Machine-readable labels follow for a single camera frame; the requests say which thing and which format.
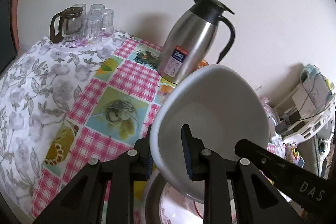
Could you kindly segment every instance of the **thermos handle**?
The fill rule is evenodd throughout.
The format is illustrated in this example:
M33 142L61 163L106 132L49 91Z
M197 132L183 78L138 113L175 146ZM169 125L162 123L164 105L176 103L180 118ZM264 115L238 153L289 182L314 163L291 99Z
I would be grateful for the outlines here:
M229 52L229 50L231 49L232 45L233 45L233 42L236 38L236 32L235 32L235 28L233 27L232 23L227 20L225 17L223 16L219 16L219 19L224 22L230 29L230 32L231 32L231 37L230 37L230 40L229 42L227 43L227 45L225 46L225 48L221 51L221 53L219 54L219 57L218 57L218 61L217 61L217 64L223 60L224 56Z
M57 35L55 35L55 20L57 17L59 17L58 33ZM60 41L63 40L62 27L64 19L65 19L65 13L62 11L54 15L53 18L51 19L49 35L50 35L50 41L53 42L54 44L59 43Z

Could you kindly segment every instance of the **metal rivet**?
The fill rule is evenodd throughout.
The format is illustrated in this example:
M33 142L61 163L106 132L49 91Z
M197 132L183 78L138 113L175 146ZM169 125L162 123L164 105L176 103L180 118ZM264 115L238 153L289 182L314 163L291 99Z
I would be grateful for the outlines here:
M241 158L241 159L240 159L240 163L241 163L242 165L249 165L249 164L250 164L250 161L249 161L248 159L246 159L246 158Z
M98 163L98 159L97 158L91 158L88 161L88 164L90 165L96 165Z
M203 149L201 153L204 156L210 156L211 155L211 150L209 150L209 149Z
M131 150L128 150L128 151L127 151L127 154L128 154L129 156L136 156L137 153L138 153L138 151L136 151L135 149L131 149Z

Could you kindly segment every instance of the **thermos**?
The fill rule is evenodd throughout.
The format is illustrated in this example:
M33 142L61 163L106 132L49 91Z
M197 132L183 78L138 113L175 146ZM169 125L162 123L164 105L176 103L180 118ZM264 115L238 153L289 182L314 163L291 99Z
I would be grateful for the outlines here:
M235 29L222 16L224 11L234 14L218 0L194 0L170 31L157 62L158 73L167 81L178 84L197 67L208 52L216 36L218 22L224 22L231 37L220 52L219 63L230 50L235 40Z

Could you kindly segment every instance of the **thermos label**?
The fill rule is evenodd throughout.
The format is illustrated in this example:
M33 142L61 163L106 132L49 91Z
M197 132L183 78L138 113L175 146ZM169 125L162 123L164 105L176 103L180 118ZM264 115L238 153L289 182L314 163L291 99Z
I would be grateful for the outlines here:
M164 72L167 73L171 77L175 77L176 73L179 71L180 67L182 66L182 63L187 56L188 52L179 46L177 46L171 57L169 58L169 61L164 69Z

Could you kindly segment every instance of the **clear glass cup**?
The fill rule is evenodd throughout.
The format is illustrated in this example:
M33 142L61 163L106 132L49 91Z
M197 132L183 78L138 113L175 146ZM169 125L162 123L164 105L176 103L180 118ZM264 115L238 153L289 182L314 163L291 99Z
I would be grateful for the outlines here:
M88 41L101 40L101 18L90 15L84 20L83 38Z
M86 4L85 3L78 3L78 4L73 5L73 7L82 7L84 18L86 17Z
M104 9L104 8L105 8L105 5L103 5L103 4L92 4L91 7L90 7L88 16L90 16L90 15L99 16L100 15L99 11L101 9Z
M102 21L102 31L112 34L114 32L113 28L114 10L101 9L100 17Z

